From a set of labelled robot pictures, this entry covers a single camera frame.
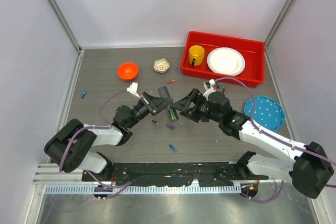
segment white plate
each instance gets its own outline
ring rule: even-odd
[[[235,49],[220,47],[212,50],[207,58],[209,68],[214,73],[237,76],[245,68],[244,57]]]

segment gray table surface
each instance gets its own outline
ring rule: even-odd
[[[182,75],[180,62],[184,48],[123,48],[85,50],[74,91],[68,119],[77,118],[83,123],[106,125],[100,116],[100,107],[117,92],[125,90],[130,82],[119,79],[117,68],[124,62],[134,62],[139,66],[138,93],[147,91],[159,96],[157,89],[167,85],[171,97],[177,101],[185,97],[193,88],[203,91],[203,79]],[[153,70],[153,61],[166,58],[171,67],[161,74]],[[244,87],[221,82],[225,85],[227,97],[235,110],[242,111],[250,98]],[[254,95],[266,95],[278,100],[268,68],[265,69],[265,82],[252,89]],[[103,109],[103,114],[113,119],[115,110],[120,105],[133,106],[137,99],[129,93],[123,93],[112,99]],[[133,136],[122,146],[93,147],[113,162],[216,162],[237,161],[246,151],[254,151],[270,156],[264,150],[248,143],[228,137],[221,132],[215,122],[195,123],[182,116],[172,123],[175,129],[165,126],[169,122],[164,112],[155,119],[155,125],[148,115],[131,129]],[[277,133],[289,137],[286,126]],[[172,144],[177,152],[169,148]]]

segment small bowl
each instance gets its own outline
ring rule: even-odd
[[[169,68],[170,63],[166,58],[157,59],[153,63],[153,69],[158,73],[166,73]]]
[[[132,62],[126,62],[119,66],[118,76],[124,81],[132,81],[138,75],[139,68]]]

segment cable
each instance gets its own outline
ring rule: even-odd
[[[254,120],[253,120],[253,112],[254,112],[254,109],[255,109],[255,106],[256,106],[256,99],[255,99],[255,97],[254,97],[252,91],[251,91],[251,90],[250,90],[244,83],[242,83],[241,81],[239,81],[238,79],[233,78],[233,77],[221,77],[221,78],[216,79],[215,81],[221,81],[221,80],[226,80],[226,79],[234,80],[234,81],[239,82],[239,83],[240,83],[242,86],[244,86],[244,88],[246,88],[246,90],[249,92],[249,94],[250,94],[250,96],[251,96],[251,98],[252,98],[252,100],[253,100],[253,105],[252,105],[251,115],[250,115],[250,118],[251,118],[251,124],[252,124],[256,129],[258,129],[259,126],[258,126],[258,125],[254,122]],[[289,144],[289,143],[287,143],[287,142],[285,142],[285,141],[283,141],[283,140],[277,138],[276,136],[274,136],[274,135],[272,135],[272,134],[270,134],[270,133],[268,133],[268,132],[266,132],[266,131],[264,131],[264,130],[260,130],[260,132],[263,133],[263,134],[265,134],[266,136],[269,136],[270,138],[273,138],[274,140],[278,141],[278,142],[281,143],[281,144],[284,144],[284,145],[286,145],[286,146],[289,146],[289,147],[291,147],[291,148],[294,148],[294,149],[296,149],[296,150],[298,150],[298,151],[305,152],[305,153],[307,153],[307,154],[310,154],[310,155],[312,155],[312,156],[314,156],[314,157],[317,157],[317,158],[319,158],[319,159],[321,159],[321,160],[324,160],[324,161],[326,161],[326,162],[328,162],[328,163],[331,163],[331,164],[333,164],[334,166],[336,166],[336,162],[333,161],[333,160],[331,160],[331,159],[328,159],[327,157],[324,157],[324,156],[322,156],[322,155],[320,155],[320,154],[317,154],[317,153],[315,153],[315,152],[312,152],[312,151],[309,151],[309,150],[306,150],[306,149],[297,147],[297,146],[295,146],[295,145],[291,145],[291,144]],[[336,188],[336,185],[335,185],[335,186],[333,186],[333,185],[328,185],[328,187]]]
[[[121,94],[121,93],[123,93],[123,92],[126,92],[126,90],[124,90],[124,91],[121,91],[121,92],[119,92],[119,93],[117,93],[117,94],[115,94],[115,95],[113,95],[113,96],[111,96],[104,104],[103,104],[103,106],[100,108],[100,110],[99,110],[99,115],[100,115],[100,117],[105,121],[105,122],[107,122],[108,124],[112,124],[112,122],[110,122],[110,120],[108,120],[105,116],[103,116],[102,115],[102,113],[101,113],[101,111],[102,111],[102,109],[105,107],[105,105],[113,98],[113,97],[116,97],[118,94]]]
[[[99,183],[99,185],[103,186],[103,187],[106,187],[106,188],[111,188],[111,189],[115,189],[115,188],[121,188],[121,187],[128,187],[129,185],[132,184],[132,182],[127,182],[126,184],[124,185],[121,185],[121,186],[109,186],[109,185],[106,185],[104,184],[102,181],[100,181],[91,171],[89,170],[85,170],[96,182]]]
[[[283,184],[284,184],[284,181],[282,180],[282,181],[281,181],[281,186],[280,186],[280,189],[279,189],[278,193],[277,193],[276,196],[275,196],[274,198],[272,198],[272,199],[262,200],[262,199],[254,199],[254,198],[250,198],[250,197],[248,196],[248,192],[247,192],[247,194],[241,193],[241,195],[243,195],[245,198],[250,199],[250,200],[255,201],[255,202],[259,202],[259,203],[270,203],[270,202],[276,200],[276,199],[280,196],[280,193],[281,193],[282,188],[283,188],[283,186],[284,186]]]
[[[80,128],[78,131],[76,131],[76,133],[69,140],[69,143],[68,143],[68,145],[67,145],[67,147],[66,147],[66,149],[63,153],[61,162],[59,164],[59,172],[61,173],[63,171],[63,166],[64,166],[65,159],[66,159],[66,157],[69,153],[69,150],[71,148],[72,143],[74,142],[76,137],[79,135],[79,133],[81,133],[84,130],[89,130],[89,129],[109,130],[110,128],[111,128],[110,126],[94,126],[94,125],[92,125],[92,126],[86,126],[86,127]]]
[[[121,92],[119,92],[119,93],[117,93],[117,94],[115,94],[115,95],[113,95],[113,96],[111,96],[104,104],[103,104],[103,106],[100,108],[100,110],[99,110],[99,115],[100,115],[100,117],[105,121],[105,122],[107,122],[109,125],[111,125],[112,123],[107,119],[107,118],[105,118],[102,114],[101,114],[101,111],[102,111],[102,109],[104,108],[104,106],[113,98],[113,97],[116,97],[118,94],[121,94],[121,93],[123,93],[123,92],[126,92],[126,91],[121,91]],[[69,143],[68,143],[68,145],[67,145],[67,147],[66,147],[66,149],[65,149],[65,151],[64,151],[64,153],[63,153],[63,156],[62,156],[62,159],[61,159],[61,162],[60,162],[60,164],[59,164],[59,172],[61,173],[62,171],[63,171],[63,166],[64,166],[64,162],[65,162],[65,159],[66,159],[66,157],[67,157],[67,155],[68,155],[68,152],[69,152],[69,150],[70,150],[70,148],[71,148],[71,145],[72,145],[72,143],[73,143],[73,141],[76,139],[76,137],[79,135],[79,133],[81,133],[82,131],[84,131],[84,130],[88,130],[88,129],[100,129],[100,130],[108,130],[108,129],[110,129],[111,127],[110,126],[86,126],[86,127],[83,127],[83,128],[81,128],[81,129],[79,129],[73,136],[72,136],[72,138],[70,139],[70,141],[69,141]]]

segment orange bowl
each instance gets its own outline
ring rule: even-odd
[[[124,81],[134,80],[138,72],[138,66],[132,62],[123,63],[118,68],[118,76]]]

